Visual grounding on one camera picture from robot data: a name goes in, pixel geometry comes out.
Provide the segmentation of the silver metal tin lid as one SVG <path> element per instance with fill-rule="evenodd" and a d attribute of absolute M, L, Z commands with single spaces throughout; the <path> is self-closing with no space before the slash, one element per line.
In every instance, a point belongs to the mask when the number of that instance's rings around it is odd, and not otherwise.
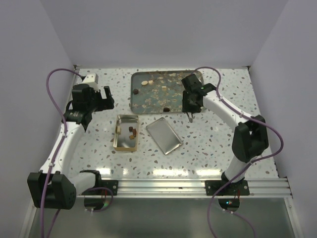
<path fill-rule="evenodd" d="M 146 130 L 164 155 L 179 148 L 183 141 L 165 118 L 159 118 L 146 126 Z"/>

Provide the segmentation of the aluminium rail front edge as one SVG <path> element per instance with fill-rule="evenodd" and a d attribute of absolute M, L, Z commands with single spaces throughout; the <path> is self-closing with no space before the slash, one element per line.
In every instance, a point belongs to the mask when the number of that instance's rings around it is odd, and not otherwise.
<path fill-rule="evenodd" d="M 203 178 L 117 179 L 118 198 L 211 198 L 206 195 Z M 219 198 L 291 198 L 286 178 L 247 179 L 250 195 L 217 196 Z"/>

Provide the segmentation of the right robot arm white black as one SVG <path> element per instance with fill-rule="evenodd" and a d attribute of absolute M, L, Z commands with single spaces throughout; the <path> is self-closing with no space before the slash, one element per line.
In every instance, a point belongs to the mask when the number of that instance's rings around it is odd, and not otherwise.
<path fill-rule="evenodd" d="M 220 183 L 223 193 L 233 194 L 238 189 L 238 182 L 245 177 L 242 170 L 269 146 L 265 119 L 240 110 L 226 101 L 214 85 L 203 85 L 194 74 L 183 78 L 181 82 L 184 86 L 182 112 L 187 114 L 190 122 L 193 121 L 193 114 L 206 108 L 220 117 L 234 132 L 231 146 L 234 157 L 222 173 Z"/>

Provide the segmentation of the gold metal tin box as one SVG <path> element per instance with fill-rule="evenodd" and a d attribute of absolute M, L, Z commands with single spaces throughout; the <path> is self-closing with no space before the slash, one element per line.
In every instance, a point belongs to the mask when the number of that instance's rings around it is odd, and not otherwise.
<path fill-rule="evenodd" d="M 116 128 L 121 127 L 121 134 L 116 133 Z M 133 133 L 129 131 L 128 127 L 132 126 L 137 130 L 137 135 L 134 139 L 129 136 Z M 138 132 L 139 132 L 139 117 L 137 115 L 118 115 L 115 125 L 113 147 L 119 152 L 136 152 L 138 148 Z"/>

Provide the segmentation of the floral teal serving tray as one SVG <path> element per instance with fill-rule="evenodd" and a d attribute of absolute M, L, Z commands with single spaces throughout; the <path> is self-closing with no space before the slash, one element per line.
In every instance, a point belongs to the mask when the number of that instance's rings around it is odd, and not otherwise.
<path fill-rule="evenodd" d="M 162 113 L 181 113 L 184 86 L 183 78 L 190 75 L 192 70 L 143 71 L 131 76 L 130 109 L 137 115 Z M 142 86 L 142 81 L 153 80 L 153 85 Z"/>

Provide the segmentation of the black mounting plate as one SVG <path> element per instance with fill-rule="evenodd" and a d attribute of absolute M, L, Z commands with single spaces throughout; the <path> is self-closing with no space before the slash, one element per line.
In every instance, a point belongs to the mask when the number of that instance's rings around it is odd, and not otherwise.
<path fill-rule="evenodd" d="M 117 196 L 119 181 L 114 179 L 103 179 L 100 182 L 100 187 L 106 187 L 110 189 L 114 196 Z"/>
<path fill-rule="evenodd" d="M 226 184 L 223 180 L 206 180 L 205 181 L 205 190 L 207 196 L 213 196 L 222 186 Z M 250 195 L 248 182 L 246 180 L 242 180 L 236 183 L 230 183 L 225 188 L 223 188 L 220 192 L 216 194 L 216 196 L 248 196 Z"/>

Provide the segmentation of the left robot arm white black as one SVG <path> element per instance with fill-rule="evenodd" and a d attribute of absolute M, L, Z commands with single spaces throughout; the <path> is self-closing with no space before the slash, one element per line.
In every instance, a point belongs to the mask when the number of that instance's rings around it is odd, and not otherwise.
<path fill-rule="evenodd" d="M 114 109 L 109 86 L 105 86 L 104 91 L 105 98 L 98 87 L 86 83 L 73 87 L 72 100 L 63 114 L 60 132 L 50 155 L 39 171 L 30 173 L 27 178 L 35 207 L 69 210 L 78 195 L 86 191 L 96 195 L 102 191 L 103 182 L 97 170 L 82 170 L 73 178 L 68 178 L 66 172 L 93 113 Z"/>

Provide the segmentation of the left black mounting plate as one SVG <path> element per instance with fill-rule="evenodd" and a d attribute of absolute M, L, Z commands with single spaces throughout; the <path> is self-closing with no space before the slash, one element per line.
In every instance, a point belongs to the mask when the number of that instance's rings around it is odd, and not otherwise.
<path fill-rule="evenodd" d="M 110 189 L 114 196 L 117 196 L 119 181 L 114 179 L 103 179 L 100 182 L 100 187 L 106 187 Z"/>

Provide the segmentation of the silver metal tongs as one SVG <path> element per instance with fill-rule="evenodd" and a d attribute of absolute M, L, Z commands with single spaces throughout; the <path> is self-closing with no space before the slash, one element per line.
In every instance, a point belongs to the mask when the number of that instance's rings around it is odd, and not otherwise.
<path fill-rule="evenodd" d="M 194 120 L 194 115 L 192 112 L 186 112 L 187 118 L 189 120 L 189 123 L 192 123 Z"/>

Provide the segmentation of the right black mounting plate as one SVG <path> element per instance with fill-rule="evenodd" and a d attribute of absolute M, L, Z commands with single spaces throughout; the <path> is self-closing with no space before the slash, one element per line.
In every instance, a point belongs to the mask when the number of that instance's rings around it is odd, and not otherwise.
<path fill-rule="evenodd" d="M 222 186 L 226 184 L 223 180 L 206 180 L 205 181 L 205 190 L 207 196 L 213 196 Z M 223 188 L 220 192 L 216 194 L 216 196 L 248 196 L 250 195 L 248 182 L 246 180 L 242 180 L 236 183 L 230 183 L 225 188 Z"/>

